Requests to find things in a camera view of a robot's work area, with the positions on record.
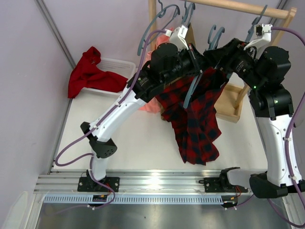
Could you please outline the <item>red navy plaid skirt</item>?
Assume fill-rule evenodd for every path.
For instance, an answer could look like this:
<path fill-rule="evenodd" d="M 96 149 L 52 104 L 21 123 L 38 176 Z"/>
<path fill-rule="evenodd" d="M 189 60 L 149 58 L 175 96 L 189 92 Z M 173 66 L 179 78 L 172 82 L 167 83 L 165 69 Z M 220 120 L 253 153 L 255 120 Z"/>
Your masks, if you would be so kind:
<path fill-rule="evenodd" d="M 156 99 L 164 109 L 162 117 L 174 129 L 183 162 L 205 165 L 219 156 L 214 145 L 221 135 L 215 103 L 228 79 L 220 71 L 209 68 L 203 73 L 187 108 L 184 108 L 183 103 L 192 81 L 192 77 L 183 77 L 168 86 Z"/>

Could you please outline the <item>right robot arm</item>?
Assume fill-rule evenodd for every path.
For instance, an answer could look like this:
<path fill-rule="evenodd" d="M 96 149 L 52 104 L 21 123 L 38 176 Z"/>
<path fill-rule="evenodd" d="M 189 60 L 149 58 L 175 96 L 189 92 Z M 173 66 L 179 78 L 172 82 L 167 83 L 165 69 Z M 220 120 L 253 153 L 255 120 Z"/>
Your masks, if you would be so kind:
<path fill-rule="evenodd" d="M 254 110 L 267 158 L 267 171 L 249 175 L 249 187 L 257 198 L 279 198 L 305 190 L 293 143 L 292 96 L 282 85 L 291 68 L 289 53 L 269 46 L 259 59 L 249 53 L 250 45 L 232 39 L 222 48 L 203 53 L 208 67 L 236 73 L 250 88 Z"/>

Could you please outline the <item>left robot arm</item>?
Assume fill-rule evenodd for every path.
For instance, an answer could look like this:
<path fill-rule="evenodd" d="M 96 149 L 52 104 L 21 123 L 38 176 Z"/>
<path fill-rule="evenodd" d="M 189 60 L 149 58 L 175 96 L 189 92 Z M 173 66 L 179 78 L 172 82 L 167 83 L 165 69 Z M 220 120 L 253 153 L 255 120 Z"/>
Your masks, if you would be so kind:
<path fill-rule="evenodd" d="M 115 103 L 96 121 L 81 124 L 93 155 L 78 190 L 108 191 L 106 167 L 108 159 L 117 150 L 111 138 L 114 131 L 136 110 L 161 94 L 166 84 L 181 76 L 202 73 L 208 67 L 207 58 L 193 44 L 180 49 L 175 44 L 163 43 L 153 51 L 151 59 L 130 79 Z"/>

